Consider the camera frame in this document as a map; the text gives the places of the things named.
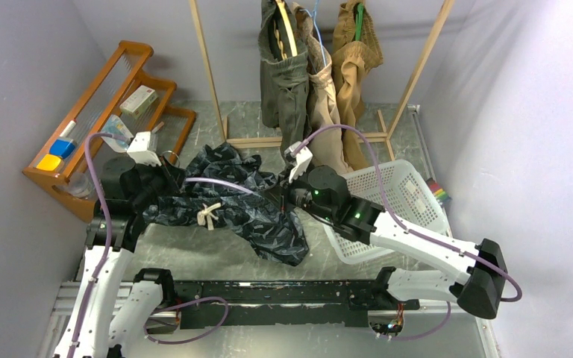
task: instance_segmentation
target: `black metal base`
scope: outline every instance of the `black metal base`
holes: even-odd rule
[[[181,301],[220,296],[230,304],[223,325],[326,324],[369,327],[368,311],[396,309],[372,295],[374,280],[329,281],[175,281]],[[405,310],[420,308],[418,300],[404,302]],[[180,329],[213,326],[223,306],[200,304],[181,311]]]

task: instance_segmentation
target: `yellow sponge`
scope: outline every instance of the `yellow sponge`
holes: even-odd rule
[[[63,160],[52,154],[45,156],[36,164],[36,168],[46,172],[56,172],[63,166]]]

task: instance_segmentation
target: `marble floor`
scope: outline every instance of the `marble floor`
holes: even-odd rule
[[[211,102],[175,101],[173,105],[197,113],[194,127],[180,154],[179,163],[186,166],[203,145],[217,146],[222,139]],[[280,134],[279,130],[266,128],[260,122],[260,102],[224,101],[220,108],[222,115],[228,116],[230,137]],[[377,110],[381,110],[389,125],[394,109],[390,104],[367,104],[366,112],[357,128],[361,131],[379,131]],[[427,159],[414,120],[415,116],[406,110],[392,135],[392,149],[396,159],[408,160],[423,178],[428,178]],[[182,127],[183,123],[178,121],[167,122],[160,132],[157,150],[161,152],[170,149]],[[373,143],[373,147],[380,162],[390,160],[383,143]],[[240,153],[242,156],[259,154],[263,159],[263,171],[279,172],[284,168],[278,148],[244,149]],[[204,227],[166,227],[151,224],[138,242],[135,256],[124,279],[132,280],[144,267],[170,269],[176,280],[372,279],[383,266],[428,269],[424,264],[398,253],[358,265],[345,264],[331,247],[322,225],[304,212],[300,211],[298,215],[304,225],[310,253],[297,267],[258,258],[244,239],[226,229],[208,232]]]

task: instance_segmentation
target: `wooden clothes rack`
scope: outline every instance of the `wooden clothes rack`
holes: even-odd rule
[[[203,56],[205,75],[207,77],[208,82],[210,83],[210,93],[212,95],[212,103],[214,106],[214,111],[217,117],[216,119],[218,121],[223,141],[232,144],[235,148],[279,147],[282,142],[281,136],[265,136],[258,138],[230,138],[228,136],[228,130],[227,130],[228,118],[227,116],[222,116],[219,107],[219,100],[216,95],[216,87],[214,85],[214,77],[212,75],[210,57],[207,53],[207,46],[205,45],[205,37],[203,34],[201,17],[199,16],[198,13],[198,6],[196,4],[196,0],[189,0],[189,2],[190,2],[190,9],[192,11],[192,20],[194,21],[194,28],[198,39],[198,44],[201,47],[201,54]],[[407,82],[407,85],[405,86],[403,95],[401,96],[401,99],[398,102],[398,106],[395,109],[394,115],[392,117],[392,125],[390,125],[389,128],[386,127],[383,115],[379,110],[378,117],[381,131],[367,132],[363,134],[364,137],[367,138],[368,141],[370,142],[385,142],[391,160],[394,160],[394,152],[392,151],[392,145],[390,144],[389,140],[392,137],[392,133],[394,133],[394,130],[396,129],[398,121],[401,119],[403,115],[404,109],[407,106],[407,102],[410,100],[410,96],[412,95],[412,91],[414,90],[414,87],[416,86],[416,83],[419,80],[423,68],[425,67],[425,64],[427,63],[431,51],[433,50],[433,47],[436,44],[436,40],[438,40],[440,31],[442,30],[442,27],[445,24],[445,21],[447,20],[449,13],[451,12],[452,7],[454,6],[454,3],[455,0],[444,0],[444,2],[442,3],[440,11],[436,16],[436,20],[434,21],[431,31],[428,35],[428,38],[425,41],[425,45],[423,46],[419,59],[416,62],[416,65],[414,66],[414,70],[412,71],[410,79]]]

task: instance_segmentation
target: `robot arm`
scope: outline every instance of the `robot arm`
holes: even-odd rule
[[[104,164],[100,181],[113,225],[110,250],[104,268],[94,280],[93,271],[104,256],[107,232],[98,202],[87,227],[84,273],[71,314],[74,319],[69,320],[54,358],[128,357],[129,343],[143,336],[144,324],[152,312],[160,305],[174,304],[176,294],[170,271],[144,268],[134,278],[126,303],[112,316],[119,285],[137,239],[146,227],[143,210],[160,195],[177,192],[184,179],[185,172],[164,159],[155,167],[137,164],[130,157],[117,157]],[[79,332],[76,343],[72,342],[74,332]]]
[[[310,152],[302,155],[309,157]],[[303,167],[307,164],[305,160],[296,160],[290,174],[284,175],[281,181],[284,202],[316,216],[344,239],[398,251],[435,269],[383,268],[377,278],[375,296],[393,303],[417,298],[450,301],[480,318],[497,316],[505,279],[482,263],[438,245],[438,242],[481,257],[507,271],[497,243],[484,239],[476,245],[400,219],[405,226],[402,228],[381,205],[351,195],[345,179],[332,168],[320,166],[306,171]],[[412,232],[427,235],[437,242],[421,239]]]

